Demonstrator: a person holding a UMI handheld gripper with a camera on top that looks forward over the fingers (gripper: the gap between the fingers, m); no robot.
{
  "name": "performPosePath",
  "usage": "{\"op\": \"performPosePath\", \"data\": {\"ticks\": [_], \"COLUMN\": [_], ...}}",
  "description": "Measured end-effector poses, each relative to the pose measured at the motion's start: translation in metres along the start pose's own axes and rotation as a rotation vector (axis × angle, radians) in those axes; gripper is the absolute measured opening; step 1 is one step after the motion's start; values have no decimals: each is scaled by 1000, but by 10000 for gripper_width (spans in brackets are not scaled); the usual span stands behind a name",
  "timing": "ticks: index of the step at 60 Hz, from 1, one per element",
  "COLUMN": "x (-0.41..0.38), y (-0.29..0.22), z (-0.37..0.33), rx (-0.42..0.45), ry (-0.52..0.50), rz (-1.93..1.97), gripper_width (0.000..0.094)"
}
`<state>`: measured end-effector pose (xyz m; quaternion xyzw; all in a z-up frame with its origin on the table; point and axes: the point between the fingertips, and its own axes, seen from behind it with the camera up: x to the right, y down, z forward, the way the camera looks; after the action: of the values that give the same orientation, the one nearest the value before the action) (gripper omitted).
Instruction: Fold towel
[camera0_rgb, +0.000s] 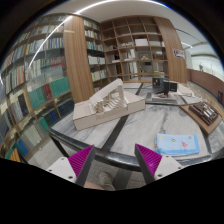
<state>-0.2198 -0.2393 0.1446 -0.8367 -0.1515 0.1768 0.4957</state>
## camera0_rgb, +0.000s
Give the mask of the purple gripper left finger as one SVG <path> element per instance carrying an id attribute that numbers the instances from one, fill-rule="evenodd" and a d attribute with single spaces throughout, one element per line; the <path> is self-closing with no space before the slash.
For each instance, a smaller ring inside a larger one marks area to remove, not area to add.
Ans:
<path id="1" fill-rule="evenodd" d="M 88 176 L 92 161 L 95 156 L 95 147 L 93 145 L 78 151 L 68 158 L 69 163 L 76 174 L 75 183 L 83 187 Z"/>

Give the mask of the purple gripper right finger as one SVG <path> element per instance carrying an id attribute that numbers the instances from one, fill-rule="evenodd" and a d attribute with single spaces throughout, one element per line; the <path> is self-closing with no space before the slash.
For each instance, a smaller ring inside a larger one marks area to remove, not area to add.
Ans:
<path id="1" fill-rule="evenodd" d="M 135 156 L 138 160 L 145 182 L 147 184 L 154 182 L 154 174 L 162 159 L 162 156 L 139 144 L 135 145 Z"/>

